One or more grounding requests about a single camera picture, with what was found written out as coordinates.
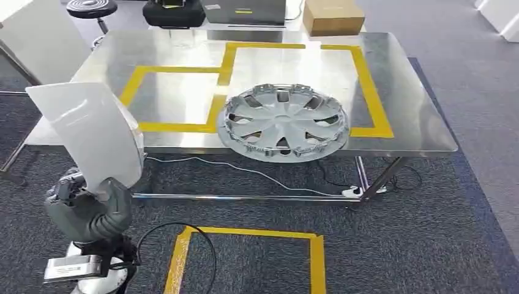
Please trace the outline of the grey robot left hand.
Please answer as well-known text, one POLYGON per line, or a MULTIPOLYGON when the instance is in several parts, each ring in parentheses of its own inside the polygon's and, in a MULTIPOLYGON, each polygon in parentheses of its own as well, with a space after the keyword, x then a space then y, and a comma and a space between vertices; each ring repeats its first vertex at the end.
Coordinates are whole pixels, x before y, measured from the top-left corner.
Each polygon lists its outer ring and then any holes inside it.
POLYGON ((86 190, 80 169, 72 167, 45 194, 53 223, 71 241, 91 243, 121 235, 132 222, 132 193, 114 178, 101 183, 101 193, 86 190))

